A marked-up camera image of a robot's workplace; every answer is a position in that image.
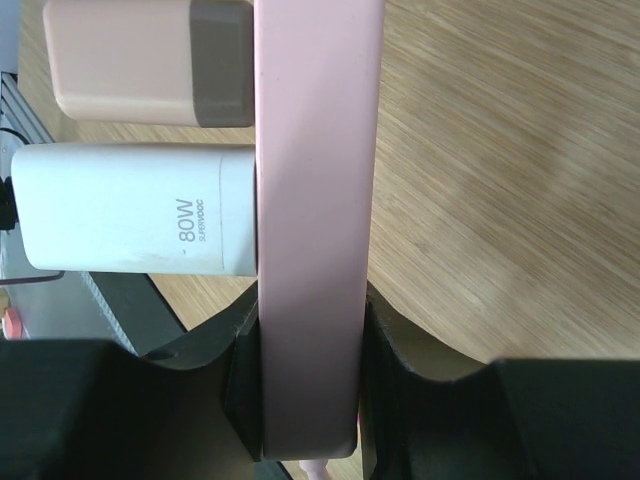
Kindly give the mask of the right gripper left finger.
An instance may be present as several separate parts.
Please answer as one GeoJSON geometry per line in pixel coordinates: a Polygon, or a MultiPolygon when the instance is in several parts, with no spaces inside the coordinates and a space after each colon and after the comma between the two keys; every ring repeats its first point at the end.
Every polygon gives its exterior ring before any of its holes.
{"type": "Polygon", "coordinates": [[[107,340],[1,345],[5,479],[251,479],[229,382],[257,290],[145,356],[107,340]]]}

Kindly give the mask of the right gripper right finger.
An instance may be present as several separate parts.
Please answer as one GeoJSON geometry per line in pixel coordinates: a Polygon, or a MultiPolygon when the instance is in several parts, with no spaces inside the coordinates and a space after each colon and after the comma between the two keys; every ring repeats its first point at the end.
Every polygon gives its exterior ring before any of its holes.
{"type": "Polygon", "coordinates": [[[367,294],[368,479],[635,479],[635,360],[473,360],[367,294]]]}

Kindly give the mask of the white 80W charger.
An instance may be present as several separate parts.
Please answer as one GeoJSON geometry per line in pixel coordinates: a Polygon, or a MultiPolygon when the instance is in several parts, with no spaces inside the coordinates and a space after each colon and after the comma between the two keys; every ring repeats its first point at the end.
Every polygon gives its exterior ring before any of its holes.
{"type": "Polygon", "coordinates": [[[250,145],[29,145],[14,154],[10,177],[35,268],[257,273],[250,145]]]}

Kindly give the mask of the pink beige charger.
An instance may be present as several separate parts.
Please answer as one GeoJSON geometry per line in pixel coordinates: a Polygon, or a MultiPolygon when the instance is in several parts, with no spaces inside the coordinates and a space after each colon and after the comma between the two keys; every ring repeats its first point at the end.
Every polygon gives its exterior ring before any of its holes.
{"type": "Polygon", "coordinates": [[[74,120],[254,123],[247,1],[47,1],[43,23],[54,97],[74,120]]]}

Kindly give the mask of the pink power strip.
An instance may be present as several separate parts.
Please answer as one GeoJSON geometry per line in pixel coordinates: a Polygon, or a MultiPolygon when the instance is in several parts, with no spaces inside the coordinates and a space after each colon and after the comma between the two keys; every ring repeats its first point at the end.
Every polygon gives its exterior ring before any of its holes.
{"type": "Polygon", "coordinates": [[[263,452],[356,445],[384,5],[258,1],[263,452]]]}

